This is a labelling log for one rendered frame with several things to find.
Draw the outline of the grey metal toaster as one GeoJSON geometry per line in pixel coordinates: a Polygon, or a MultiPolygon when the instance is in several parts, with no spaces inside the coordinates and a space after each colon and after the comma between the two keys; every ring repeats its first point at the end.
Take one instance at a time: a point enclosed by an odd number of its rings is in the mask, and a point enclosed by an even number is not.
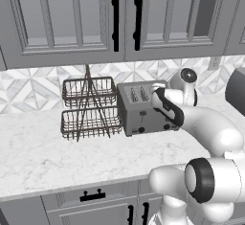
{"type": "Polygon", "coordinates": [[[127,137],[179,129],[152,107],[150,88],[154,83],[166,83],[166,81],[149,80],[117,84],[117,106],[127,137]],[[141,111],[146,111],[146,115],[140,116],[141,111]]]}

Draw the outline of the grey drawer front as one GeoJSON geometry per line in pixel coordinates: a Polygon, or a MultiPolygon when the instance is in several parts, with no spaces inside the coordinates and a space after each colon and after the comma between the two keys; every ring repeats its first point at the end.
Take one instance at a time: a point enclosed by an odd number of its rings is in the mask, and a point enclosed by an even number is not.
{"type": "Polygon", "coordinates": [[[47,211],[54,211],[57,209],[74,207],[79,204],[97,202],[100,200],[104,201],[113,198],[131,197],[138,194],[138,184],[139,182],[134,180],[93,188],[85,188],[72,191],[60,191],[57,193],[45,194],[42,196],[42,200],[47,211]],[[84,191],[88,191],[89,194],[93,194],[96,193],[98,189],[101,189],[102,192],[106,193],[105,198],[85,202],[79,201],[79,198],[83,196],[84,191]]]}
{"type": "Polygon", "coordinates": [[[139,181],[139,195],[149,195],[153,194],[153,190],[149,185],[149,181],[147,179],[142,179],[139,181]]]}

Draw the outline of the grey base cupboard door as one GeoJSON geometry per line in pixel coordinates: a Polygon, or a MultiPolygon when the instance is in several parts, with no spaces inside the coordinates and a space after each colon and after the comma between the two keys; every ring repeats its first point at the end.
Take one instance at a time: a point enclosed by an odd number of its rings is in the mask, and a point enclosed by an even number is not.
{"type": "Polygon", "coordinates": [[[144,202],[149,203],[149,211],[148,211],[148,218],[147,218],[147,225],[148,225],[150,218],[159,211],[161,201],[162,201],[161,195],[155,195],[155,194],[141,195],[139,197],[137,225],[143,225],[143,220],[142,220],[142,215],[144,214],[143,203],[144,202]]]}
{"type": "Polygon", "coordinates": [[[39,196],[0,202],[0,225],[50,225],[39,196]]]}
{"type": "Polygon", "coordinates": [[[59,209],[48,212],[48,217],[51,225],[128,225],[129,205],[134,206],[134,225],[136,196],[59,209]]]}

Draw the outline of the dark grey appliance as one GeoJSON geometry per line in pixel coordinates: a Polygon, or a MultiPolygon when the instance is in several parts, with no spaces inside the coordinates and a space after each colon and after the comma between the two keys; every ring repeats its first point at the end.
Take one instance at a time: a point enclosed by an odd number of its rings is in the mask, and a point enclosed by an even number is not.
{"type": "Polygon", "coordinates": [[[245,117],[245,67],[236,68],[231,74],[225,100],[245,117]]]}

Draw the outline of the grey wall cupboard door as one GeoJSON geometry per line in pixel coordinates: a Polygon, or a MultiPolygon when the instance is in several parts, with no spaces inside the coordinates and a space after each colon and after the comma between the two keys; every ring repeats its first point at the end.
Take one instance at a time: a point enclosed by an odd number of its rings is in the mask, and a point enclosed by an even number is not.
{"type": "Polygon", "coordinates": [[[236,0],[224,55],[245,55],[245,0],[236,0]]]}
{"type": "Polygon", "coordinates": [[[230,0],[143,0],[141,46],[135,50],[136,7],[125,0],[128,61],[221,56],[228,36],[230,0]]]}
{"type": "Polygon", "coordinates": [[[124,60],[124,4],[115,52],[111,0],[0,0],[0,70],[124,60]]]}

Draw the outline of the white wall socket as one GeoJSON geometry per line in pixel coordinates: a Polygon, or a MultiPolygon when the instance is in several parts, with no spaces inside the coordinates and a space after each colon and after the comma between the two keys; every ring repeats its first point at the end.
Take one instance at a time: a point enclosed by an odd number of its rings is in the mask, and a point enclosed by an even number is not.
{"type": "Polygon", "coordinates": [[[219,68],[220,62],[221,62],[220,56],[212,56],[210,59],[208,70],[209,71],[217,70],[219,68]]]}

